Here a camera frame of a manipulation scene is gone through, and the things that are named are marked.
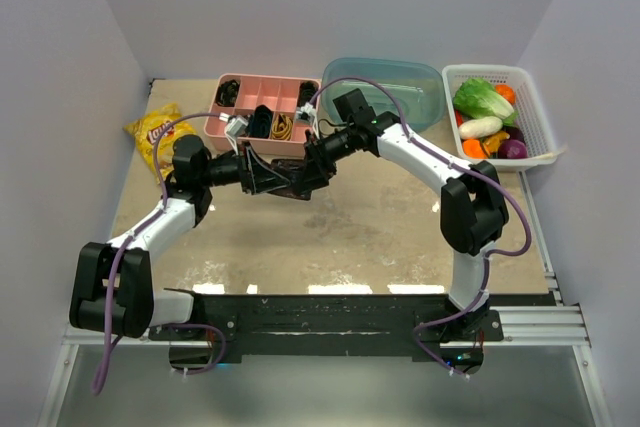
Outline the pink divided organizer tray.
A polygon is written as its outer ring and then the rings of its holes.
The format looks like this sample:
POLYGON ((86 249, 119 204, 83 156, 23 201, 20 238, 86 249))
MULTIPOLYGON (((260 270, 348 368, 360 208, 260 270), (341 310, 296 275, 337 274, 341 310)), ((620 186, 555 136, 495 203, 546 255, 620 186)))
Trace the pink divided organizer tray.
POLYGON ((260 76, 252 74, 225 74, 219 79, 219 84, 230 79, 241 82, 240 92, 234 107, 221 107, 214 103, 213 97, 209 112, 213 116, 205 121, 204 132, 209 137, 214 149, 225 152, 231 148, 224 136, 226 123, 224 118, 231 115, 244 116, 251 119, 255 109, 259 105, 266 105, 274 115, 281 113, 293 119, 293 132, 289 141, 277 141, 252 138, 249 136, 249 127, 245 136, 241 139, 249 142, 253 149, 261 154, 273 157, 301 158, 304 156, 305 132, 311 127, 294 121, 298 99, 298 90, 301 82, 317 80, 297 77, 260 76))

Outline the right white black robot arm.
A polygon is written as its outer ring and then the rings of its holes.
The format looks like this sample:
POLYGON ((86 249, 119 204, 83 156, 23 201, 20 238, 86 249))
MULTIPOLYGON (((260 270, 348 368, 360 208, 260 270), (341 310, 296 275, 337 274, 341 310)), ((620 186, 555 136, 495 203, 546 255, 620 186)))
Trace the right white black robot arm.
POLYGON ((438 193, 441 234, 454 251, 451 310, 415 330, 445 324, 452 337, 469 339, 481 327, 476 310, 488 299, 489 251, 509 220, 495 168, 485 161, 471 166, 428 146, 402 123, 401 113, 377 115, 359 89, 339 96, 334 105, 345 127, 324 138, 307 137, 304 166, 294 175, 292 192, 302 196, 327 186, 336 162, 362 150, 396 164, 438 193))

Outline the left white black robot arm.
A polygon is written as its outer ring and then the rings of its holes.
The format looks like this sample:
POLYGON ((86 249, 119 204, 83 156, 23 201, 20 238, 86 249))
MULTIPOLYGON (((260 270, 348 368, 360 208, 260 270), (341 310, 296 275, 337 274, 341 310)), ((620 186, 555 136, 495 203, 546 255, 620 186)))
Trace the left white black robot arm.
POLYGON ((195 228, 212 203, 211 189, 238 183, 251 194, 288 188, 301 162, 266 162, 250 144, 240 152, 212 156, 197 135, 173 146, 173 170, 163 182, 156 207, 134 227, 106 243, 80 251, 71 298, 72 326, 107 336, 137 338, 148 328, 171 324, 185 339, 200 337, 207 315, 182 291, 157 291, 152 264, 183 234, 195 228))

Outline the dark brown patterned tie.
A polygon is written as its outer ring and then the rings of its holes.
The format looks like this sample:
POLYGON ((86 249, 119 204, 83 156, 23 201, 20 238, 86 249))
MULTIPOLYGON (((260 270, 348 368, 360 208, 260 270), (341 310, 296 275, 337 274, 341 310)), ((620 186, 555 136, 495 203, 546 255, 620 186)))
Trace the dark brown patterned tie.
POLYGON ((268 194, 292 200, 310 201, 311 192, 295 193, 293 190, 293 185, 302 178, 306 165, 305 159, 273 159, 269 167, 283 176, 287 180, 287 184, 269 191, 268 194))

